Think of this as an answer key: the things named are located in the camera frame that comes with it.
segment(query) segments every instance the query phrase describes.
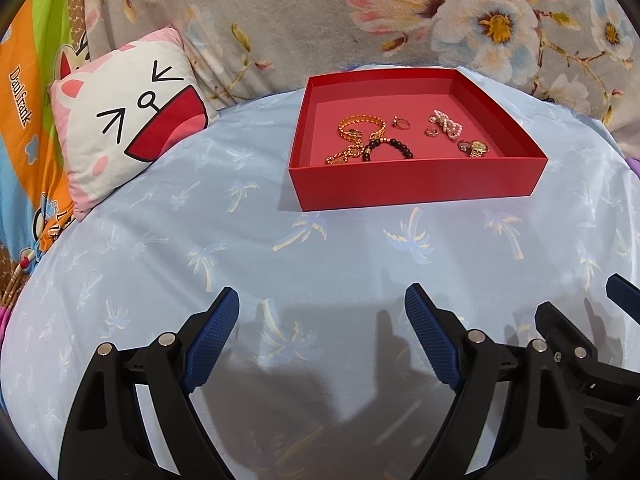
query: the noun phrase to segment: red open mouth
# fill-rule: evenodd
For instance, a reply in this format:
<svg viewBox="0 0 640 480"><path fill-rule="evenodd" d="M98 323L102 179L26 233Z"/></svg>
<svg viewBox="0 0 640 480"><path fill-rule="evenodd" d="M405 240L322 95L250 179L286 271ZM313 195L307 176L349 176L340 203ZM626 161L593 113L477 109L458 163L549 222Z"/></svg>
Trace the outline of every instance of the red open mouth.
<svg viewBox="0 0 640 480"><path fill-rule="evenodd" d="M208 124L204 103L193 85L189 85L149 119L124 153L142 162L153 162L174 144Z"/></svg>

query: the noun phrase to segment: pink tongue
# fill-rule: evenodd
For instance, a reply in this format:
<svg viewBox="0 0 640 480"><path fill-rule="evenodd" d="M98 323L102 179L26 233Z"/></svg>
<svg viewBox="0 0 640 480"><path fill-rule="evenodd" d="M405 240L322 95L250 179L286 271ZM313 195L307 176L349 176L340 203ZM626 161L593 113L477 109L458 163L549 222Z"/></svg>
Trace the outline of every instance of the pink tongue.
<svg viewBox="0 0 640 480"><path fill-rule="evenodd" d="M160 155L166 152L174 144L177 144L181 140L186 139L190 135L204 129L205 124L207 124L207 118L204 114L196 115L191 119L187 119L182 124L179 124L166 140L162 150L160 151Z"/></svg>

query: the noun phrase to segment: light blue bed sheet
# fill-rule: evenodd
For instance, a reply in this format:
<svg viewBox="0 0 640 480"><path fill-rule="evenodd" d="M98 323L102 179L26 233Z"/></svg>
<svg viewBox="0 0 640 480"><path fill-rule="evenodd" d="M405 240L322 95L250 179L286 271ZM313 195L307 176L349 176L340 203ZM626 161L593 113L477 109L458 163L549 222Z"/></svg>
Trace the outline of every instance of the light blue bed sheet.
<svg viewBox="0 0 640 480"><path fill-rule="evenodd" d="M413 282L499 342L535 337L536 306L552 301L603 361L638 369L640 330L604 291L614 272L638 280L638 178L606 132L465 73L549 156L531 197L302 213L287 174L297 91L226 110L65 231L20 297L0 367L46 469L95 348L145 346L225 285L238 325L191 399L238 480L409 478L452 400L403 313ZM143 390L141 404L174 468Z"/></svg>

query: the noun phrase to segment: white pearl strand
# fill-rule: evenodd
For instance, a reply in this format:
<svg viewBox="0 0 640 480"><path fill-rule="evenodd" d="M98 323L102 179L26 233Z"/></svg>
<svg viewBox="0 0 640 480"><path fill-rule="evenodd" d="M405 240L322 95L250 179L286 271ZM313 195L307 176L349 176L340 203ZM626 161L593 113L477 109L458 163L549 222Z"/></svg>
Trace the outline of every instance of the white pearl strand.
<svg viewBox="0 0 640 480"><path fill-rule="evenodd" d="M442 131L449 136L449 139L455 140L462 133L462 124L456 123L449 119L447 114L442 113L439 110L433 111L434 116L437 119L437 123L442 128Z"/></svg>

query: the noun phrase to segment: black bead bracelet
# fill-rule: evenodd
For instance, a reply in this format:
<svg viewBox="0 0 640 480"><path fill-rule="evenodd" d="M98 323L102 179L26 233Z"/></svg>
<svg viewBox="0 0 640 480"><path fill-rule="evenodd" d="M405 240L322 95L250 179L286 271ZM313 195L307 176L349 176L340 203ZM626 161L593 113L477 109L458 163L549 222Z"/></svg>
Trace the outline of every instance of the black bead bracelet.
<svg viewBox="0 0 640 480"><path fill-rule="evenodd" d="M386 142L389 146L393 146L400 150L400 152L404 155L404 158L414 158L414 154L411 150L402 142L397 139L387 139L386 137L382 137L380 139L372 140L369 144L364 147L364 151L362 152L362 161L369 162L371 160L371 152L374 148L378 147L380 144Z"/></svg>

